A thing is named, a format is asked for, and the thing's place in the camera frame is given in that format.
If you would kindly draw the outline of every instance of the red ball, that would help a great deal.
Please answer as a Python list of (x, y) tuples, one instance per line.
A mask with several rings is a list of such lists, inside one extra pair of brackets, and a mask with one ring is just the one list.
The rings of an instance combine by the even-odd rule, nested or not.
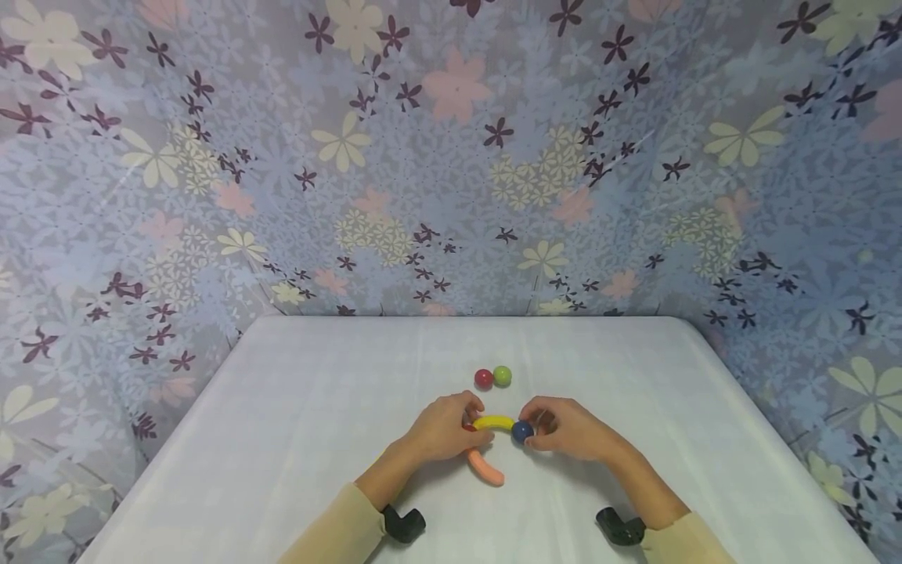
[(492, 387), (492, 384), (495, 382), (495, 376), (492, 374), (491, 370), (486, 370), (485, 368), (480, 368), (476, 371), (476, 376), (473, 378), (476, 383), (476, 387), (480, 390), (488, 390)]

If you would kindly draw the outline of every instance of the pink curved piece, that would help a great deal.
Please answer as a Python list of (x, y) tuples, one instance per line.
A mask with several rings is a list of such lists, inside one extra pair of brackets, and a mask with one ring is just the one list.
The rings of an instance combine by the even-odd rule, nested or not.
[(504, 485), (504, 474), (486, 462), (479, 450), (476, 450), (475, 448), (468, 449), (466, 451), (466, 459), (480, 478), (491, 485)]

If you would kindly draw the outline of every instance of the pink flower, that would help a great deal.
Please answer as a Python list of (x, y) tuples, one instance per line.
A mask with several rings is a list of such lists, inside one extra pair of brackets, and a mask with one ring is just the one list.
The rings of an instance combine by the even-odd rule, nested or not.
[(551, 217), (564, 222), (564, 227), (572, 227), (574, 223), (589, 220), (589, 210), (594, 202), (589, 196), (589, 188), (583, 186), (575, 192), (563, 191), (557, 197), (561, 205), (551, 212)]
[(160, 383), (159, 386), (151, 388), (149, 391), (151, 401), (159, 403), (160, 400), (163, 400), (172, 407), (179, 407), (182, 398), (194, 397), (194, 388), (191, 387), (193, 383), (194, 378), (170, 378)]
[(464, 62), (457, 47), (452, 47), (448, 52), (447, 70), (433, 70), (423, 77), (426, 94), (436, 100), (432, 115), (437, 121), (451, 116), (456, 117), (459, 124), (470, 121), (474, 100), (485, 100), (492, 95), (491, 90), (477, 82), (484, 72), (483, 59)]
[(184, 226), (184, 222), (178, 217), (167, 220), (163, 212), (157, 210), (153, 219), (138, 226), (138, 233), (147, 235), (156, 243), (158, 254), (166, 254), (179, 246), (179, 235)]
[(723, 213), (723, 221), (730, 227), (736, 236), (742, 235), (742, 219), (758, 207), (758, 202), (749, 198), (749, 191), (740, 188), (736, 190), (732, 198), (721, 196), (714, 201), (714, 207)]
[(423, 311), (426, 312), (426, 315), (433, 315), (437, 317), (448, 317), (455, 314), (454, 308), (451, 306), (442, 305), (440, 303), (428, 303), (423, 306)]
[(147, 23), (167, 32), (176, 31), (180, 22), (188, 20), (188, 5), (185, 0), (141, 0), (138, 12)]
[(347, 290), (345, 290), (347, 280), (338, 278), (331, 268), (314, 272), (313, 282), (316, 282), (323, 288), (327, 288), (329, 291), (339, 296), (347, 295)]
[(874, 107), (880, 116), (864, 128), (861, 140), (880, 142), (902, 138), (902, 79), (881, 88)]
[(667, 12), (674, 12), (683, 0), (630, 0), (630, 15), (640, 22), (655, 23)]
[(384, 223), (390, 219), (385, 212), (385, 207), (388, 206), (390, 198), (388, 192), (377, 192), (372, 186), (367, 186), (366, 197), (357, 198), (352, 203), (355, 208), (366, 212), (366, 216), (373, 223)]
[(636, 280), (636, 273), (630, 268), (622, 273), (616, 273), (612, 277), (611, 283), (602, 288), (602, 294), (611, 296), (615, 300), (622, 300), (623, 298), (629, 298), (638, 285), (639, 281)]
[(216, 205), (222, 209), (233, 209), (238, 217), (246, 219), (257, 213), (253, 208), (253, 198), (244, 194), (234, 181), (225, 184), (216, 180), (212, 184), (213, 190), (219, 194)]

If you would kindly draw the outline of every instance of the blue ball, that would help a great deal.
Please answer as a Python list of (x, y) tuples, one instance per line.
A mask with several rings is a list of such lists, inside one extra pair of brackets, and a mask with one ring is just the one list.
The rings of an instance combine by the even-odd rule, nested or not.
[(511, 434), (513, 435), (514, 440), (523, 444), (526, 439), (535, 435), (536, 431), (532, 430), (532, 425), (530, 425), (528, 421), (517, 421), (513, 424)]

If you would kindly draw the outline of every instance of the ball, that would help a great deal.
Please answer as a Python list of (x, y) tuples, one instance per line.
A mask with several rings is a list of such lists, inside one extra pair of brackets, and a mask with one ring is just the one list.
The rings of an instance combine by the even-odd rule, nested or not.
[(492, 387), (495, 377), (485, 368), (480, 368), (476, 371), (476, 376), (473, 377), (473, 381), (480, 390), (488, 390)]
[(520, 420), (513, 424), (511, 434), (513, 435), (514, 440), (523, 444), (526, 439), (535, 435), (536, 431), (532, 430), (532, 425), (530, 425), (528, 421)]
[(511, 385), (511, 370), (507, 366), (495, 366), (495, 385), (506, 388)]

